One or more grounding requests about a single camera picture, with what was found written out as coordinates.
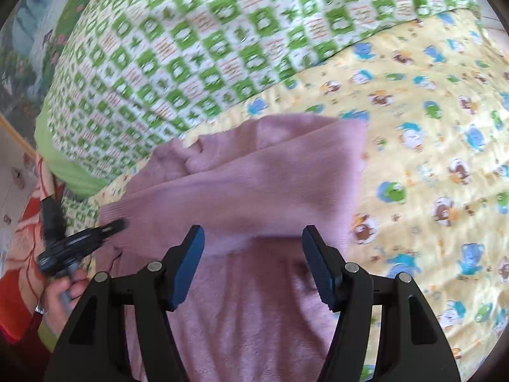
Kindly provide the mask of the person's left hand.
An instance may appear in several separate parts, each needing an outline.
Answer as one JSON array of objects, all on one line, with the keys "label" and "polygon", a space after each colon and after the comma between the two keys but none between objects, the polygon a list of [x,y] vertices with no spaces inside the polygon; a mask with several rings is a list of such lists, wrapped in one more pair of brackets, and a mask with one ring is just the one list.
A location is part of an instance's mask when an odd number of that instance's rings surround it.
[{"label": "person's left hand", "polygon": [[44,321],[55,336],[61,334],[89,282],[87,272],[79,268],[72,278],[53,279],[47,285],[43,297]]}]

